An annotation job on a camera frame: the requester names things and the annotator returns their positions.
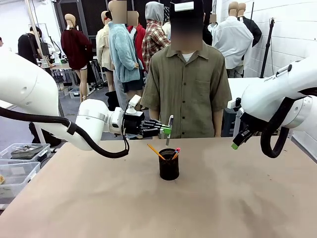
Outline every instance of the gray hoodie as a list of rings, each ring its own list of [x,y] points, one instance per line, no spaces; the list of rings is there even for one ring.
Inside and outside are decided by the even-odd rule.
[[[164,4],[157,1],[150,1],[145,5],[145,19],[163,21],[164,20]]]

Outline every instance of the white wall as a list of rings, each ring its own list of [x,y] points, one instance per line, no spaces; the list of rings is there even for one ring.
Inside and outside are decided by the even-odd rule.
[[[217,14],[220,21],[228,17],[228,6],[233,0],[220,0]],[[271,76],[278,69],[295,61],[317,54],[317,0],[247,0],[245,16],[251,17],[263,36],[252,49],[251,69],[246,77],[258,77],[261,73],[265,45],[269,32],[269,19],[275,18],[272,45],[268,52],[264,76]],[[317,157],[317,128],[294,137]]]
[[[32,1],[30,5],[36,22]],[[50,0],[38,2],[34,0],[36,15],[39,23],[45,23],[49,35],[56,42],[60,42],[60,31],[53,3]],[[0,4],[0,37],[5,44],[12,48],[12,51],[17,53],[18,39],[21,35],[29,32],[30,19],[24,1],[18,1],[7,4]],[[45,36],[46,29],[40,25]]]

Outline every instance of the plastic storage bin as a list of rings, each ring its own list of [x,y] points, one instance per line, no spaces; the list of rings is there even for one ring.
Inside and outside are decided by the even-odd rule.
[[[0,204],[10,204],[28,182],[40,171],[40,162],[0,165],[4,183],[0,185]]]
[[[40,152],[33,156],[32,159],[13,159],[11,153],[16,150],[17,147],[24,146],[42,146]],[[12,144],[5,150],[0,152],[0,165],[3,164],[15,164],[15,163],[29,163],[29,162],[41,162],[45,158],[51,155],[50,144]]]
[[[79,88],[73,88],[69,91],[69,96],[71,99],[80,98]]]

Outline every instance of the plaid shirt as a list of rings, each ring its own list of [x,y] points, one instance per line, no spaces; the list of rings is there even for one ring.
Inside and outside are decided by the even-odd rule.
[[[146,71],[149,71],[151,57],[169,45],[170,40],[165,36],[161,22],[147,20],[147,28],[142,42],[142,57]]]

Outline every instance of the maroon jacket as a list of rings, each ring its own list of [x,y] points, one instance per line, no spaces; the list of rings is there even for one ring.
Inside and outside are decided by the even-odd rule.
[[[72,69],[80,70],[93,60],[93,46],[81,31],[75,29],[64,31],[60,42]]]
[[[128,31],[131,32],[133,26],[128,26]],[[138,58],[142,61],[143,68],[145,68],[145,64],[142,57],[142,42],[143,38],[145,36],[145,29],[143,26],[139,23],[139,25],[136,28],[137,32],[134,35],[134,41],[135,41],[135,48],[137,50]]]

